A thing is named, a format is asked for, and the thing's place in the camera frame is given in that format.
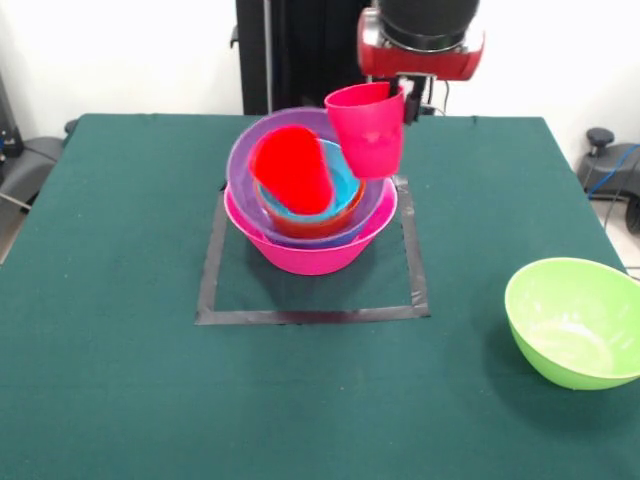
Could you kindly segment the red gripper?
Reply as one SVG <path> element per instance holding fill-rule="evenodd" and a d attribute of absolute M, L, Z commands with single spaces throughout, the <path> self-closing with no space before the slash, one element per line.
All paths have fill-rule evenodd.
<path fill-rule="evenodd" d="M 412 50 L 393 43 L 384 33 L 376 8 L 365 8 L 358 21 L 357 57 L 364 75 L 379 78 L 408 76 L 411 89 L 405 97 L 404 123 L 411 125 L 420 115 L 425 76 L 444 81 L 467 81 L 480 63 L 485 31 L 474 19 L 457 45 L 440 51 Z M 400 93 L 399 81 L 389 82 L 389 97 Z"/>

